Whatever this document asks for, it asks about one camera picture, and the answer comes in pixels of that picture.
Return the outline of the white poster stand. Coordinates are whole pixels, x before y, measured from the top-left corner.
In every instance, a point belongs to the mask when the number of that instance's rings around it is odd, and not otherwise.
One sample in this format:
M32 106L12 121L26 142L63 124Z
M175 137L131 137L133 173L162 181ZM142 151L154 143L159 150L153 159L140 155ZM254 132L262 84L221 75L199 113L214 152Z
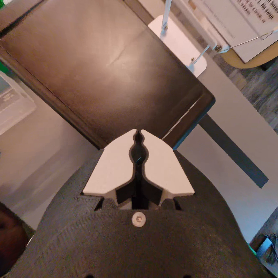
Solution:
M207 46L202 52L198 51L189 38L182 32L178 25L170 18L172 1L165 1L164 14L155 18L148 27L156 36L175 54L175 56L195 75L200 76L207 67L203 57L210 48L216 54L214 40L207 34L207 28L193 15L186 1L175 1L183 15L206 41Z

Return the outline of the white instruction poster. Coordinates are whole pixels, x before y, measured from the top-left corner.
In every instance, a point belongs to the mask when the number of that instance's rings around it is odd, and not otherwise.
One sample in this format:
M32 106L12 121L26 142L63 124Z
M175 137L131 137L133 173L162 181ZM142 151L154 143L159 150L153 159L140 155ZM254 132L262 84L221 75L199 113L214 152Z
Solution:
M244 63L277 47L278 1L186 1L207 28L219 54L234 52Z

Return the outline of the clear plastic drawer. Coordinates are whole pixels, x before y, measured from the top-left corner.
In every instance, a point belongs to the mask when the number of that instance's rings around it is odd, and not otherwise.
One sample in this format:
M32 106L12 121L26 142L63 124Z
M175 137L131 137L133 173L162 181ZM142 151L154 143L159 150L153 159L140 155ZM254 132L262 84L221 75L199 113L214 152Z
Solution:
M12 78L0 73L0 135L36 110L34 100Z

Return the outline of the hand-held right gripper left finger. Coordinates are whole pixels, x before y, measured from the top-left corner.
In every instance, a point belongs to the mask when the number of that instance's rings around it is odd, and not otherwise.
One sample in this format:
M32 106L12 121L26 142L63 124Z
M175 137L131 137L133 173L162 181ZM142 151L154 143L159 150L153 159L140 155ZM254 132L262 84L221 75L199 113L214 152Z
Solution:
M136 129L108 144L92 171L83 194L113 199L117 205L131 205L135 191L135 165L131 149L135 146Z

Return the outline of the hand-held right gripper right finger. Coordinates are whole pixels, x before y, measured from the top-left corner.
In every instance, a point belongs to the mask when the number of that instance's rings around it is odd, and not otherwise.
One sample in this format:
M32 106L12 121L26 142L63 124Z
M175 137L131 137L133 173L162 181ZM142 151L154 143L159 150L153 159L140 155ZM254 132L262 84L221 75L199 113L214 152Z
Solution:
M142 192L161 206L165 199L192 196L195 191L173 149L146 130L140 131L147 156L142 165Z

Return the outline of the black drawer cabinet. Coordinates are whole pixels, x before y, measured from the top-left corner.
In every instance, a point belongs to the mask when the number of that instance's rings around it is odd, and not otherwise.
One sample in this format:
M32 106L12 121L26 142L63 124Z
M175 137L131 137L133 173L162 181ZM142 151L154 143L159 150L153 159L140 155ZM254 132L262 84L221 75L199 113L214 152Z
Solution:
M0 24L1 62L96 148L137 129L177 149L215 103L124 1L12 1Z

